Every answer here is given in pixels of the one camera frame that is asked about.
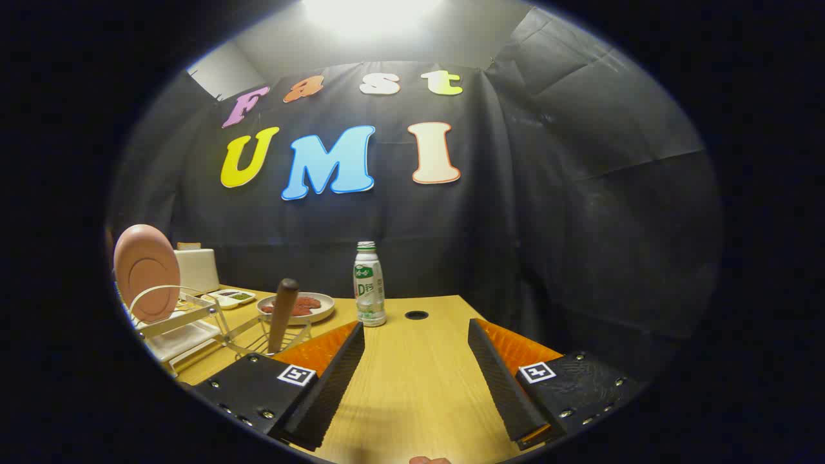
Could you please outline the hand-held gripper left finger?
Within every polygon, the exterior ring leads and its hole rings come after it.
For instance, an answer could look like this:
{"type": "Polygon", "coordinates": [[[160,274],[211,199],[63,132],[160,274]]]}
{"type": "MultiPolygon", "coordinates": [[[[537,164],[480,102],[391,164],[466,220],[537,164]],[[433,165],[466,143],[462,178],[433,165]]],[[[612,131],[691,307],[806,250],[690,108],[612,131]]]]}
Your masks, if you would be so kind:
{"type": "Polygon", "coordinates": [[[353,321],[281,353],[250,353],[191,387],[219,414],[283,443],[315,451],[365,350],[353,321]]]}

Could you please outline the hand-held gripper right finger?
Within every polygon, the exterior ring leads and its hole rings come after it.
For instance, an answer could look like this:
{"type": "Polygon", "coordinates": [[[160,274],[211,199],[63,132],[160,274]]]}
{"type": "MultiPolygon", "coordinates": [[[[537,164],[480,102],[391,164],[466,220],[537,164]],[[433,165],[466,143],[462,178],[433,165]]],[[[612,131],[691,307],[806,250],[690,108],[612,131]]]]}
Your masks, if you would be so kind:
{"type": "Polygon", "coordinates": [[[591,429],[645,387],[595,354],[558,353],[483,319],[469,320],[467,342],[521,451],[591,429]]]}

